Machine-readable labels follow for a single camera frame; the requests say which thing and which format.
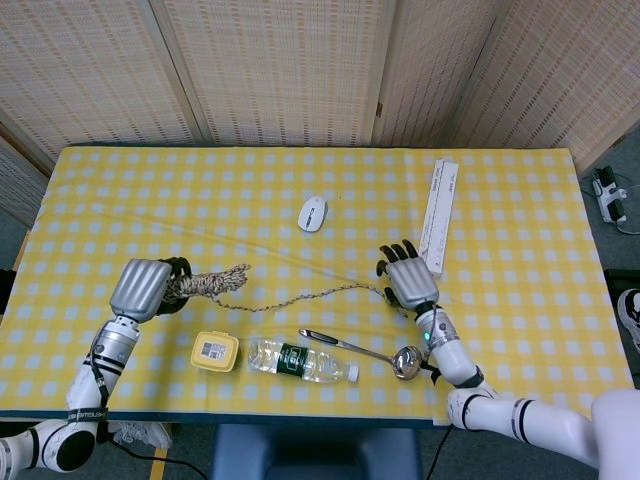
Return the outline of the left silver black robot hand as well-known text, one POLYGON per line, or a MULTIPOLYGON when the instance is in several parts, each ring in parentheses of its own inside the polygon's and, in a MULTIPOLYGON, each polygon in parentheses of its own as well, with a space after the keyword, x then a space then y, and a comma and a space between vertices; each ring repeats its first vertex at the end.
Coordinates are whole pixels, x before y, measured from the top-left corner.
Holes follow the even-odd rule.
POLYGON ((131 259, 125 266, 110 299, 116 316, 145 323, 154 316, 180 311, 187 298, 166 300, 169 283, 178 277, 190 278, 191 265, 184 257, 148 260, 131 259))

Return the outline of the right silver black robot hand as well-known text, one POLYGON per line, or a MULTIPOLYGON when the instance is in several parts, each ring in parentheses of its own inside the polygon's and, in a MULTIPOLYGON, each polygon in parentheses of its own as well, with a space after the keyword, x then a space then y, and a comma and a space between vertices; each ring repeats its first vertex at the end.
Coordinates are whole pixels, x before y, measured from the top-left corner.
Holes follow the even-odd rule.
POLYGON ((394 307, 423 314, 433 309, 439 299, 439 290, 424 260, 407 239, 401 244, 382 245, 379 250, 385 259, 376 265, 376 275, 386 274, 390 285, 384 295, 394 307))

